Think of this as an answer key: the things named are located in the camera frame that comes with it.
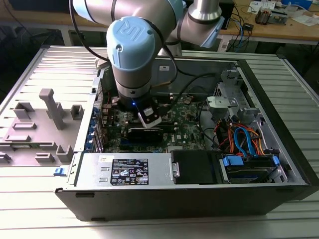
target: wooden desk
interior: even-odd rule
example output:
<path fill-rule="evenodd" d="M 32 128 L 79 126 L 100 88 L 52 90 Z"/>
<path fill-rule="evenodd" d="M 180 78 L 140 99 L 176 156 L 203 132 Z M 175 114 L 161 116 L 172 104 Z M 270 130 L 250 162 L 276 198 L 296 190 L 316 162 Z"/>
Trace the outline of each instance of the wooden desk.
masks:
<path fill-rule="evenodd" d="M 57 29 L 62 33 L 65 45 L 72 45 L 69 30 L 74 30 L 71 17 L 67 13 L 39 12 L 39 11 L 16 11 L 12 8 L 8 0 L 4 0 L 11 13 L 25 26 L 33 28 Z M 80 30 L 84 31 L 107 31 L 107 27 L 101 24 L 88 21 L 80 16 L 75 16 Z M 0 0 L 0 25 L 20 26 L 18 22 L 9 14 Z"/>
<path fill-rule="evenodd" d="M 50 12 L 31 12 L 31 11 L 15 11 L 5 0 L 12 14 L 22 22 L 25 27 L 35 28 L 50 28 L 58 29 L 62 32 L 62 36 L 66 45 L 71 45 L 72 41 L 69 35 L 69 30 L 74 30 L 70 15 L 67 13 L 50 13 Z M 295 44 L 312 44 L 315 45 L 319 41 L 319 24 L 308 27 L 291 19 L 288 19 L 286 25 L 268 24 L 259 25 L 255 23 L 255 14 L 247 13 L 248 7 L 241 8 L 248 5 L 250 0 L 236 0 L 239 14 L 245 19 L 245 22 L 253 24 L 254 29 L 251 41 L 266 41 L 266 42 L 281 42 L 281 43 L 295 43 Z M 312 11 L 319 11 L 319 6 L 312 5 Z M 76 16 L 78 26 L 81 30 L 86 31 L 107 31 L 107 27 L 90 22 L 82 17 Z M 221 30 L 219 37 L 222 38 L 220 46 L 235 38 L 238 34 L 236 23 L 231 21 L 227 30 Z M 0 0 L 0 25 L 18 26 L 19 24 L 8 13 Z"/>
<path fill-rule="evenodd" d="M 306 26 L 289 18 L 286 25 L 281 24 L 267 24 L 260 25 L 255 23 L 255 14 L 247 12 L 250 0 L 234 0 L 239 15 L 244 18 L 245 23 L 254 25 L 250 40 L 251 41 L 265 41 L 291 44 L 306 44 L 316 45 L 319 41 L 319 24 L 314 26 Z M 312 5 L 310 11 L 318 11 L 319 6 Z M 229 40 L 234 39 L 238 35 L 238 29 L 234 21 L 230 21 L 227 30 L 221 30 L 220 35 L 222 42 L 220 47 L 226 46 Z"/>

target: side panel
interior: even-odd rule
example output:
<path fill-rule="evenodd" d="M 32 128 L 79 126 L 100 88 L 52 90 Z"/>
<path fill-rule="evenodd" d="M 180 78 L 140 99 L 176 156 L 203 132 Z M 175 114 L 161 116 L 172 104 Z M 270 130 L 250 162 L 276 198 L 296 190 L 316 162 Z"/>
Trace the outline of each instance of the side panel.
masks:
<path fill-rule="evenodd" d="M 306 186 L 185 190 L 60 191 L 81 221 L 264 215 Z"/>

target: blue tab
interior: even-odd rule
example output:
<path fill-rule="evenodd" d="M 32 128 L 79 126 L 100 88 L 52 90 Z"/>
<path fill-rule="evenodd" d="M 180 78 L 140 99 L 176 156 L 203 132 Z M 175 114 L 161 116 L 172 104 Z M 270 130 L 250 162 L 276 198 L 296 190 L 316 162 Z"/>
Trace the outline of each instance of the blue tab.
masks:
<path fill-rule="evenodd" d="M 228 161 L 227 157 L 223 158 L 223 162 L 224 162 L 225 167 L 229 166 L 229 161 Z"/>
<path fill-rule="evenodd" d="M 276 166 L 280 165 L 280 161 L 279 161 L 279 158 L 277 156 L 273 157 L 273 161 L 274 161 Z"/>
<path fill-rule="evenodd" d="M 64 171 L 64 168 L 56 168 L 53 176 L 65 176 L 66 174 L 64 173 Z"/>
<path fill-rule="evenodd" d="M 244 165 L 244 161 L 240 156 L 226 156 L 223 159 L 225 167 L 231 165 L 231 166 L 237 166 L 237 165 Z"/>

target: power supply label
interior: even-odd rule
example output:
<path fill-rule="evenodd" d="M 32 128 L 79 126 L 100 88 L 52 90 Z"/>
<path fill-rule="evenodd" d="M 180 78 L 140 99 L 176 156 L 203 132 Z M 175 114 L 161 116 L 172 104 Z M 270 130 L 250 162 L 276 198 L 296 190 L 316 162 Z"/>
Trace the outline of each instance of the power supply label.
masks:
<path fill-rule="evenodd" d="M 148 185 L 149 160 L 148 159 L 113 159 L 111 184 L 122 185 Z"/>

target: workbench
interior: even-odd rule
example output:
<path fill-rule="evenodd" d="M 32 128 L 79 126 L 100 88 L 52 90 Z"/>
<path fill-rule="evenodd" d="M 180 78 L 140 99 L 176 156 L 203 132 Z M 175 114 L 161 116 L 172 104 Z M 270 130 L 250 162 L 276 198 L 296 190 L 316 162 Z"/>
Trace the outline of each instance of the workbench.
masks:
<path fill-rule="evenodd" d="M 106 48 L 93 49 L 99 54 L 106 52 Z M 184 51 L 183 55 L 245 59 L 319 175 L 319 98 L 286 59 L 268 54 L 198 51 Z M 0 138 L 15 117 L 12 109 L 18 102 L 43 105 L 42 100 L 35 97 L 43 87 L 51 87 L 56 92 L 59 97 L 56 100 L 64 109 L 70 109 L 73 104 L 85 107 L 95 76 L 95 57 L 83 47 L 40 49 L 0 105 Z M 53 177 L 55 168 L 0 167 L 1 238 L 50 239 L 74 235 L 90 239 L 319 237 L 319 192 L 302 201 L 284 203 L 265 216 L 82 222 L 54 194 L 53 190 L 67 180 Z"/>
<path fill-rule="evenodd" d="M 12 9 L 8 0 L 5 0 L 12 14 L 25 27 L 31 28 L 47 28 L 57 29 L 62 33 L 65 45 L 72 45 L 70 31 L 74 30 L 71 18 L 67 13 L 51 13 L 51 12 L 32 12 L 32 11 L 15 11 Z M 291 44 L 316 45 L 319 41 L 319 24 L 308 27 L 294 20 L 288 19 L 286 25 L 259 25 L 255 23 L 255 14 L 247 14 L 250 0 L 237 0 L 239 14 L 244 18 L 245 22 L 253 24 L 254 29 L 250 37 L 250 41 L 278 42 Z M 319 11 L 319 6 L 312 5 L 311 11 Z M 82 31 L 99 31 L 106 32 L 107 27 L 90 22 L 82 17 L 76 16 L 79 29 Z M 219 51 L 225 51 L 230 40 L 235 39 L 238 35 L 238 29 L 234 21 L 231 21 L 227 30 L 221 30 L 218 38 L 221 38 Z M 4 7 L 3 1 L 0 0 L 0 25 L 3 26 L 19 26 L 12 16 Z"/>

